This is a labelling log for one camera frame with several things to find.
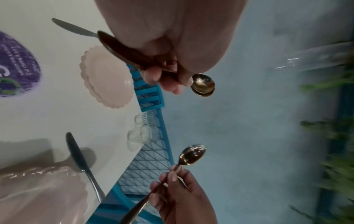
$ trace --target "table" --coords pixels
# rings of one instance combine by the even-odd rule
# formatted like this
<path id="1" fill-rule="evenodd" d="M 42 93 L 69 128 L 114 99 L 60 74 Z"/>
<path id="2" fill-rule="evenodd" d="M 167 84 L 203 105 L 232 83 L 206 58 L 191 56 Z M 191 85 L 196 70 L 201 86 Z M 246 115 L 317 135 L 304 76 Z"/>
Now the table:
<path id="1" fill-rule="evenodd" d="M 93 0 L 1 3 L 0 30 L 32 52 L 42 80 L 22 96 L 0 98 L 0 168 L 37 155 L 50 155 L 46 159 L 52 162 L 65 160 L 65 133 L 70 131 L 80 147 L 95 155 L 92 172 L 107 194 L 138 152 L 128 150 L 127 133 L 140 107 L 136 96 L 120 109 L 96 102 L 83 84 L 79 63 L 85 51 L 100 45 L 98 39 L 67 32 L 53 24 L 52 17 L 109 32 Z M 80 176 L 87 183 L 87 221 L 99 202 L 86 176 Z"/>

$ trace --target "concrete floor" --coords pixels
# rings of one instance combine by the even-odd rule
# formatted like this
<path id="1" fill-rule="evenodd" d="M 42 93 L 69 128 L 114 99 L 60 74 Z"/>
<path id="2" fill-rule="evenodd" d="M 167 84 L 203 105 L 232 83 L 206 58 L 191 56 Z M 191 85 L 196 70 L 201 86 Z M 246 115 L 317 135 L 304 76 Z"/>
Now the concrete floor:
<path id="1" fill-rule="evenodd" d="M 333 117 L 338 91 L 305 93 L 299 85 L 326 80 L 339 68 L 268 70 L 286 52 L 349 40 L 353 16 L 351 0 L 250 0 L 227 54 L 206 73 L 216 82 L 214 95 L 164 93 L 175 160 L 189 144 L 207 146 L 190 170 L 219 223 L 308 222 L 289 205 L 314 212 L 327 141 L 299 122 Z"/>

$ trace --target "white table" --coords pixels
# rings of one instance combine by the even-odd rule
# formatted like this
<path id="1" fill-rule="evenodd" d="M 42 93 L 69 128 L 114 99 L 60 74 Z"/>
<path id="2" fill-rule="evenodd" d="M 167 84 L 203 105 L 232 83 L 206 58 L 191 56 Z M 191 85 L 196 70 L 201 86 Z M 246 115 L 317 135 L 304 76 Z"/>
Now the white table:
<path id="1" fill-rule="evenodd" d="M 25 161 L 47 150 L 53 160 L 69 156 L 65 133 L 72 132 L 80 147 L 96 155 L 92 167 L 107 194 L 138 150 L 127 148 L 127 133 L 140 113 L 136 96 L 123 108 L 111 109 L 89 94 L 80 77 L 80 57 L 98 39 L 72 34 L 51 18 L 109 31 L 93 0 L 5 0 L 0 7 L 0 30 L 22 43 L 42 71 L 40 85 L 19 97 L 0 99 L 0 168 Z M 87 182 L 86 221 L 98 206 Z"/>

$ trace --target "purple sign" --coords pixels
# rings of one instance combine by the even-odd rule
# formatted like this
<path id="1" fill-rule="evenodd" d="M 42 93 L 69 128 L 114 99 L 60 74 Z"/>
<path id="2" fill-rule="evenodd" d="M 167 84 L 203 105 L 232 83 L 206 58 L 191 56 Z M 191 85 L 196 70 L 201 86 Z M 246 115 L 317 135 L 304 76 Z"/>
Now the purple sign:
<path id="1" fill-rule="evenodd" d="M 40 79 L 41 69 L 29 50 L 0 31 L 0 97 L 30 91 Z"/>

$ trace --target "knife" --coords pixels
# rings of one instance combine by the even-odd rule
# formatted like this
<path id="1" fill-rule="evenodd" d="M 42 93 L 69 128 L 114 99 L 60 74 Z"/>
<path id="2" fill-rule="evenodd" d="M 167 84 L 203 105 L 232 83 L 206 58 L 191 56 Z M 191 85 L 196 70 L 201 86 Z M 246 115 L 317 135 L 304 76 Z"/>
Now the knife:
<path id="1" fill-rule="evenodd" d="M 73 135 L 70 132 L 66 133 L 66 143 L 76 165 L 79 167 L 79 169 L 86 173 L 88 179 L 90 180 L 93 186 L 93 189 L 95 190 L 98 201 L 102 202 L 102 200 L 105 198 L 104 192 L 98 185 L 95 177 L 93 176 L 90 168 L 86 163 L 84 155 L 82 154 L 79 146 L 77 145 Z"/>
<path id="2" fill-rule="evenodd" d="M 87 37 L 96 37 L 97 38 L 97 33 L 94 33 L 89 30 L 86 30 L 84 28 L 78 27 L 74 24 L 67 23 L 67 22 L 64 22 L 64 21 L 56 19 L 56 18 L 52 18 L 52 21 L 53 21 L 53 23 L 55 23 L 56 25 L 60 26 L 61 28 L 65 29 L 67 31 L 73 32 L 75 34 L 87 36 Z"/>

